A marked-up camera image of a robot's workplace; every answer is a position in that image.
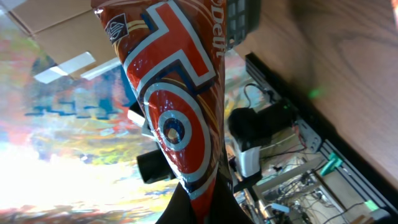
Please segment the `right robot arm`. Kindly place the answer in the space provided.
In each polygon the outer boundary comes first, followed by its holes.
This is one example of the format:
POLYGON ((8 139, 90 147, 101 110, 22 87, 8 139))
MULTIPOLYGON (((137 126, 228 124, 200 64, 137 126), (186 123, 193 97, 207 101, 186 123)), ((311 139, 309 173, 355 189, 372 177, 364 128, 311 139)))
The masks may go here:
MULTIPOLYGON (((228 118, 229 131, 244 152, 271 142, 272 135, 291 126, 295 116, 287 103, 281 101, 256 112, 252 108, 238 108, 228 118)), ((184 192, 178 184, 167 208, 157 223, 252 223, 235 200, 231 177, 216 169, 209 186, 200 197, 192 200, 192 193, 184 192)))

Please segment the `red brown snack bag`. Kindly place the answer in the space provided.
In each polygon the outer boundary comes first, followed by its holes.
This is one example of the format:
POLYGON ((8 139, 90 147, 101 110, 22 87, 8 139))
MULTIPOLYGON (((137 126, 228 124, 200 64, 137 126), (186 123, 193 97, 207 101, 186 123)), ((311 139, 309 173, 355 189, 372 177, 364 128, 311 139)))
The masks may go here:
POLYGON ((224 148, 226 2, 91 6, 197 222, 208 223, 224 148))

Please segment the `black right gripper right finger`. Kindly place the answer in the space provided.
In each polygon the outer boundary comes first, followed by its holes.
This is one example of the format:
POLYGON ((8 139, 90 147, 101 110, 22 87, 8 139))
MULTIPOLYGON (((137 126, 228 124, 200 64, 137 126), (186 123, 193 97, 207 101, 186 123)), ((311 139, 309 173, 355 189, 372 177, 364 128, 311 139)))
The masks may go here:
POLYGON ((211 224, 253 224, 237 203, 221 174, 216 176, 211 203, 211 224))

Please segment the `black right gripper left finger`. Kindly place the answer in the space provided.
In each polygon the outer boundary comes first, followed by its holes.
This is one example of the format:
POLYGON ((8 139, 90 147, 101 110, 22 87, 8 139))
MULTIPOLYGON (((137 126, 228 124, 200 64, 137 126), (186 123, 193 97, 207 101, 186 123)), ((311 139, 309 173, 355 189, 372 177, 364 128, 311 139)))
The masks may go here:
POLYGON ((165 211, 156 224, 196 224, 197 219, 190 203, 190 197, 178 183, 165 211))

